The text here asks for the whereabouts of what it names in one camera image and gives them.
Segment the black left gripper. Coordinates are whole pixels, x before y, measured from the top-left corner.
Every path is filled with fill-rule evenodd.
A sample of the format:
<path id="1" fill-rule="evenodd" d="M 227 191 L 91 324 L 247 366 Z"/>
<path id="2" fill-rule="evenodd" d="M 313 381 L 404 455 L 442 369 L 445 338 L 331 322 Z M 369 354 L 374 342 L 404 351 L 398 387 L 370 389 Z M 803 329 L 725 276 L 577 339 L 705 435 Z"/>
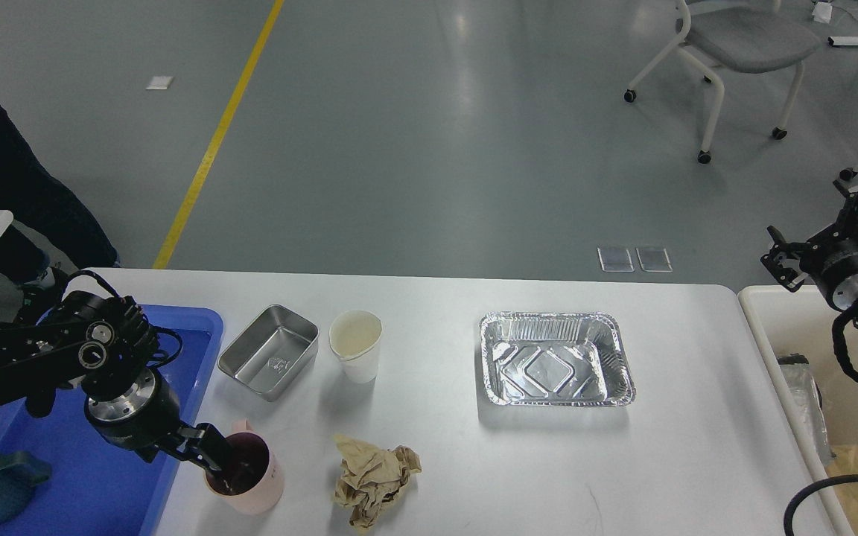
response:
<path id="1" fill-rule="evenodd" d="M 234 448 L 214 424 L 182 424 L 179 398 L 156 369 L 144 369 L 115 399 L 86 399 L 85 416 L 105 441 L 136 453 L 147 464 L 161 452 L 217 476 L 234 456 Z"/>

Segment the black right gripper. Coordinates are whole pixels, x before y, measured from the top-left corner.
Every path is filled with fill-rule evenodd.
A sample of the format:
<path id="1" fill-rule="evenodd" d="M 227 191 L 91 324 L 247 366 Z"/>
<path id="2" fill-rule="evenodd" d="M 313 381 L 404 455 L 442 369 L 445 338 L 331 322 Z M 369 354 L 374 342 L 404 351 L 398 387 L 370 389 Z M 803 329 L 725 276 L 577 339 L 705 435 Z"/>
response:
<path id="1" fill-rule="evenodd" d="M 832 309 L 845 311 L 858 301 L 858 187 L 840 179 L 833 186 L 845 198 L 833 224 L 838 242 L 821 245 L 821 233 L 789 242 L 776 227 L 767 226 L 772 246 L 760 263 L 787 291 L 796 293 L 804 282 L 812 282 Z M 801 267 L 807 257 L 808 271 Z"/>

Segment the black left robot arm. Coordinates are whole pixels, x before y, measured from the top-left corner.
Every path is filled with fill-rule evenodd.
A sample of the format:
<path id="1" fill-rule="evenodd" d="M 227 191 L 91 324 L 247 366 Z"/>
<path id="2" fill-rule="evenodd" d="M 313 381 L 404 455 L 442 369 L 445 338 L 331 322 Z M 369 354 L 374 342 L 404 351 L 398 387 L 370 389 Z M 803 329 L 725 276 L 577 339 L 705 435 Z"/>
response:
<path id="1" fill-rule="evenodd" d="M 235 460 L 217 427 L 191 425 L 161 369 L 180 356 L 181 336 L 150 322 L 132 296 L 123 296 L 97 272 L 79 271 L 105 296 L 74 291 L 35 325 L 0 322 L 0 407 L 24 400 L 28 414 L 51 413 L 57 391 L 79 380 L 83 412 L 113 447 L 144 462 L 160 453 L 217 475 Z"/>

